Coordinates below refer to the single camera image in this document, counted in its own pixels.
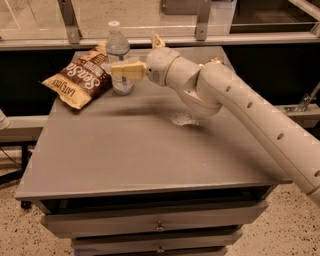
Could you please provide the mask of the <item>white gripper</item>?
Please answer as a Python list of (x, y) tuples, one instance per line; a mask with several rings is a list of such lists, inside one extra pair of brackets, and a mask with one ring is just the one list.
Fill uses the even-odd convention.
[(172, 63), (180, 54), (168, 47), (157, 33), (151, 34), (153, 50), (147, 55), (146, 65), (140, 61), (129, 64), (104, 64), (103, 69), (112, 77), (130, 80), (142, 79), (146, 74), (150, 81), (159, 86), (176, 87), (174, 80), (168, 78)]

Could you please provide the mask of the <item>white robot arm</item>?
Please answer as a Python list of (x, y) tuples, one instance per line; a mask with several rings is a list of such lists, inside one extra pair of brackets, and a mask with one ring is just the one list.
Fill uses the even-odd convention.
[(113, 76), (129, 80), (148, 77), (173, 89), (199, 114), (215, 115), (226, 107), (258, 140), (292, 181), (320, 206), (320, 142), (285, 113), (256, 93), (219, 58), (194, 63), (151, 36), (152, 50), (144, 62), (137, 57), (106, 64)]

